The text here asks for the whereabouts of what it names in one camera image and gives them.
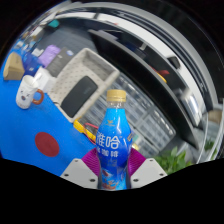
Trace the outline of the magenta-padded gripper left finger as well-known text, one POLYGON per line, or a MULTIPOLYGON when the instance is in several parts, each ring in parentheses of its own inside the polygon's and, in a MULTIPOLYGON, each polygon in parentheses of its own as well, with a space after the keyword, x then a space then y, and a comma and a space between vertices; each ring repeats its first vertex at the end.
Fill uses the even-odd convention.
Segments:
POLYGON ((61 177, 78 186, 97 189, 100 177, 100 162, 97 150, 90 150, 81 159, 73 159, 63 171, 61 177))

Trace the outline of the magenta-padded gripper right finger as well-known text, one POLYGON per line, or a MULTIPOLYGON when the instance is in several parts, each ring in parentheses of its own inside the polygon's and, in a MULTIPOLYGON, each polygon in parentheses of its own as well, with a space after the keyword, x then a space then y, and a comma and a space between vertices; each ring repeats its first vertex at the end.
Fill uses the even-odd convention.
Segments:
POLYGON ((167 176, 154 158, 146 159, 134 148, 131 149, 128 159, 127 173, 131 189, 146 186, 167 176))

